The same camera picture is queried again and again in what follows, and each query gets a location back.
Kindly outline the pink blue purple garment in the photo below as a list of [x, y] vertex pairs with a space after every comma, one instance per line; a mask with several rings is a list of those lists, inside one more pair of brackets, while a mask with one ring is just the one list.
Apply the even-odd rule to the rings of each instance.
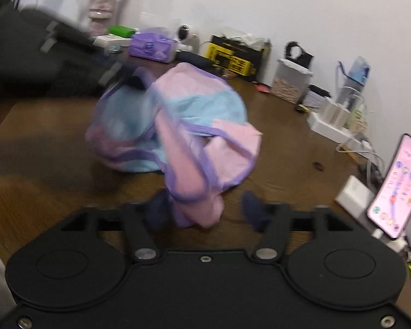
[[262, 134], [240, 95], [189, 63], [160, 77], [123, 68], [98, 101], [86, 140], [119, 172], [161, 172], [178, 226], [215, 226], [222, 194], [254, 169]]

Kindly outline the white phone stand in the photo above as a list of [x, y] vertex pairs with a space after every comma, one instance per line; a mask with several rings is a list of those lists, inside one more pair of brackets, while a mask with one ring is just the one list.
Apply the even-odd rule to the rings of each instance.
[[357, 177], [351, 175], [336, 195], [335, 202], [360, 223], [365, 222], [365, 211], [375, 194]]

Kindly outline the white power strip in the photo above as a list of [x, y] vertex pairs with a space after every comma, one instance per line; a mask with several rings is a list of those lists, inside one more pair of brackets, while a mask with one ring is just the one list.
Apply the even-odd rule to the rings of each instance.
[[349, 130], [342, 128], [338, 130], [328, 123], [325, 123], [320, 119], [318, 114], [310, 113], [307, 119], [307, 123], [312, 132], [320, 134], [333, 142], [340, 144], [343, 143], [350, 150], [353, 151], [370, 151], [369, 143], [363, 142], [352, 136]]

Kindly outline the smartphone with pink screen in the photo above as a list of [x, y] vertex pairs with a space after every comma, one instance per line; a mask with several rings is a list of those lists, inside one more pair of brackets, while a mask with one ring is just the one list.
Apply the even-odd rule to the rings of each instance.
[[403, 134], [367, 218], [390, 239], [398, 239], [411, 218], [411, 135]]

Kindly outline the white charger plugs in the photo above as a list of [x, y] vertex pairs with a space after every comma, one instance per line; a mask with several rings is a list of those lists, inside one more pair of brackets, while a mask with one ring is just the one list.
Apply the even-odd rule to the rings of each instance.
[[322, 120], [335, 129], [342, 129], [350, 116], [350, 111], [343, 105], [338, 104], [331, 99], [327, 99], [325, 104]]

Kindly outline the small white box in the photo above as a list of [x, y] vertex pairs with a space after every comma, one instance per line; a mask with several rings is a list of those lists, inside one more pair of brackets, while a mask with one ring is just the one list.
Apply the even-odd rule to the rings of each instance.
[[318, 110], [325, 103], [326, 98], [331, 98], [329, 91], [310, 84], [302, 105], [311, 110]]

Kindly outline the clear plastic food container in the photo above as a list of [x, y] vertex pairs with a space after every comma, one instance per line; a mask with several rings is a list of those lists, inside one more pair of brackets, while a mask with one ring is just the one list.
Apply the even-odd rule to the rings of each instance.
[[271, 93], [292, 104], [307, 93], [313, 72], [289, 59], [278, 59], [278, 66], [272, 81]]

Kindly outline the blue water bottle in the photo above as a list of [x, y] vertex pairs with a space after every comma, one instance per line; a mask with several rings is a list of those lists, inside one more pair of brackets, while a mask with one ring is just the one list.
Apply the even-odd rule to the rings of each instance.
[[349, 71], [346, 72], [344, 64], [338, 61], [336, 66], [336, 102], [352, 111], [364, 90], [371, 67], [361, 56], [357, 56]]

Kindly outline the black watch on stand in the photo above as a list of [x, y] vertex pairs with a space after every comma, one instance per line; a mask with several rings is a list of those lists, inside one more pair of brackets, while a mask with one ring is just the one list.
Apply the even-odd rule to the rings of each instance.
[[303, 49], [296, 41], [288, 42], [284, 49], [285, 59], [306, 69], [310, 69], [314, 56]]

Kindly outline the black yellow cardboard box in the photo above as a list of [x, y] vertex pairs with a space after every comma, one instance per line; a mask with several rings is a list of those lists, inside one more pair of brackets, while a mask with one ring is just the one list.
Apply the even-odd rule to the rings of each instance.
[[213, 66], [235, 73], [249, 82], [258, 81], [271, 50], [269, 40], [261, 39], [260, 46], [253, 47], [241, 39], [215, 35], [207, 45], [205, 57], [212, 61]]

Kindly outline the purple tissue pack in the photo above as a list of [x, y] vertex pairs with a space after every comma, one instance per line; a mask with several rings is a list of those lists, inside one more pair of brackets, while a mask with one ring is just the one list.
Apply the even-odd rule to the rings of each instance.
[[168, 64], [174, 60], [177, 48], [177, 40], [147, 32], [132, 35], [127, 52], [129, 56]]

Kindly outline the white flat box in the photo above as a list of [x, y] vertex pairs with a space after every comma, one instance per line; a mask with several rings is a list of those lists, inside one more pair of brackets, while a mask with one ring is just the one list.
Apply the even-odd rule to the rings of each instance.
[[114, 34], [97, 36], [93, 40], [93, 44], [99, 48], [109, 48], [112, 45], [118, 45], [126, 48], [130, 45], [131, 38], [124, 38]]

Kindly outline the green box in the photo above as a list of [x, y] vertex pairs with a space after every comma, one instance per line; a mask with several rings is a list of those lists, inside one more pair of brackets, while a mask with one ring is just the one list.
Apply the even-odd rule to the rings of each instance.
[[131, 38], [137, 30], [130, 27], [125, 27], [122, 25], [112, 25], [108, 27], [109, 34], [113, 34], [115, 36], [119, 36], [125, 39]]

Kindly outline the black storage bag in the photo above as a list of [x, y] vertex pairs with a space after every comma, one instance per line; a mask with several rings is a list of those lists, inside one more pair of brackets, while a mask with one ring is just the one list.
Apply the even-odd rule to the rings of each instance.
[[0, 99], [99, 97], [122, 63], [81, 30], [36, 9], [0, 9]]

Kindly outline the pink ceramic vase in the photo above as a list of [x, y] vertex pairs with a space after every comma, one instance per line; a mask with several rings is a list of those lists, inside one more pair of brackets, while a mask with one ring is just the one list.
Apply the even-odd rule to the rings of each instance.
[[107, 33], [110, 21], [114, 17], [116, 0], [90, 0], [88, 18], [91, 36], [101, 36]]

